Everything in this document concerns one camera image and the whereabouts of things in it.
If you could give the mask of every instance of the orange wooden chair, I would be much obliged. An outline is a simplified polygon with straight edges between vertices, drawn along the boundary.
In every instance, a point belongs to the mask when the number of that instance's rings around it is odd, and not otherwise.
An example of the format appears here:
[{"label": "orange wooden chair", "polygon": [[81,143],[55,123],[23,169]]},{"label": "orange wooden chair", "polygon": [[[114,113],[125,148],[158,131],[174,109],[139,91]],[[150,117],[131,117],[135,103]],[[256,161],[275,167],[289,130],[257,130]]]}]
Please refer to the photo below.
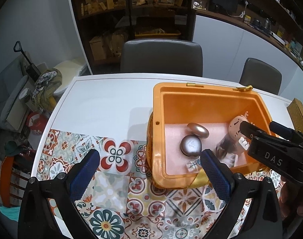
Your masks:
[{"label": "orange wooden chair", "polygon": [[19,188],[23,191],[25,190],[25,187],[21,187],[17,184],[12,183],[11,176],[19,177],[20,179],[28,181],[28,178],[13,172],[13,164],[17,164],[14,160],[14,156],[7,156],[2,162],[0,169],[0,196],[2,199],[3,206],[5,207],[18,207],[17,205],[13,205],[10,203],[10,197],[22,200],[22,197],[10,193],[11,186]]}]

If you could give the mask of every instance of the patterned tablecloth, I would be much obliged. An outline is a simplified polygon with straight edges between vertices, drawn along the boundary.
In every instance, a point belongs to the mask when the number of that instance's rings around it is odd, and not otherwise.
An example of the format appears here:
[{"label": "patterned tablecloth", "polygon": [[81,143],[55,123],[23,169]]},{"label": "patterned tablecloth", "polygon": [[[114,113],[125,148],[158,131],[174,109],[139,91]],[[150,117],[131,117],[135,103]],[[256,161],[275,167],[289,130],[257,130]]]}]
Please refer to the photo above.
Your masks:
[{"label": "patterned tablecloth", "polygon": [[[50,130],[37,178],[49,180],[67,173],[91,148],[99,151],[100,165],[75,204],[98,238],[202,238],[225,206],[210,185],[183,190],[154,187],[146,162],[146,141]],[[254,172],[246,177],[262,180],[265,176],[272,178],[279,197],[283,182],[276,172]],[[55,201],[49,199],[49,203],[54,215],[61,218]],[[230,237],[239,232],[250,203],[247,199]]]}]

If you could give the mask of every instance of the orange storage bin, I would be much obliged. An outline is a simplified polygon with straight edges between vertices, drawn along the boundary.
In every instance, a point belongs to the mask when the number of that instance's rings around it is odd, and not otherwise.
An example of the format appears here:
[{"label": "orange storage bin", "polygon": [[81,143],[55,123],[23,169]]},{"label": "orange storage bin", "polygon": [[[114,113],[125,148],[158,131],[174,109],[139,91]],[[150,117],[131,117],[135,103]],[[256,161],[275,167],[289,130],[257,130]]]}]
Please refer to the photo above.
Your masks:
[{"label": "orange storage bin", "polygon": [[[230,87],[186,83],[155,85],[147,152],[155,186],[188,188],[193,184],[195,187],[193,182],[198,174],[188,173],[187,169],[183,169],[186,159],[190,158],[179,150],[179,141],[174,141],[175,128],[185,127],[190,122],[200,123],[208,129],[211,128],[206,141],[209,144],[217,143],[227,134],[226,128],[230,121],[245,112],[249,114],[249,122],[268,134],[275,135],[269,130],[269,123],[272,121],[269,111],[260,95],[254,91],[242,92]],[[247,163],[232,167],[232,172],[246,175],[266,168],[248,156],[247,152],[245,158]]]}]

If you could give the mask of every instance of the white table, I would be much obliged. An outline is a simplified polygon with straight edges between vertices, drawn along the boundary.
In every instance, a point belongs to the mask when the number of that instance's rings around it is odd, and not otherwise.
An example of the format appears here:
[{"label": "white table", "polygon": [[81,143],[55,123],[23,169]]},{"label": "white table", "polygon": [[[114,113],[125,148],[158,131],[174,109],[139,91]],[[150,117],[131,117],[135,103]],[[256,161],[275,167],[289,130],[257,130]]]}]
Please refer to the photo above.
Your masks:
[{"label": "white table", "polygon": [[[115,139],[146,140],[147,122],[153,107],[153,87],[160,82],[241,87],[238,83],[228,81],[172,74],[126,73],[75,77],[47,123],[31,176],[36,176],[50,129]],[[255,91],[260,93],[274,121],[294,128],[286,109],[291,101],[264,91]],[[62,232],[69,235],[64,222],[56,220]]]}]

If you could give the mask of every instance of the white cable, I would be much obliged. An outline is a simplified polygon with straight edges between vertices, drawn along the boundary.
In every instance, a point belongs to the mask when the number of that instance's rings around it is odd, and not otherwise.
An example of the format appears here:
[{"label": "white cable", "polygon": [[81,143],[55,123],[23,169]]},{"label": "white cable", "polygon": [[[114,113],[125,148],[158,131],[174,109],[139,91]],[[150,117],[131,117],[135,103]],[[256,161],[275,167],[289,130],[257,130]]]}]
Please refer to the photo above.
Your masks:
[{"label": "white cable", "polygon": [[247,2],[247,1],[245,1],[245,4],[246,4],[245,9],[244,9],[244,10],[241,12],[240,16],[232,16],[232,15],[230,15],[230,14],[228,13],[228,11],[227,11],[228,15],[229,15],[229,16],[231,16],[231,17],[239,17],[239,18],[243,18],[243,17],[244,17],[244,15],[246,14],[246,8],[247,8],[247,5],[248,5],[248,2]]}]

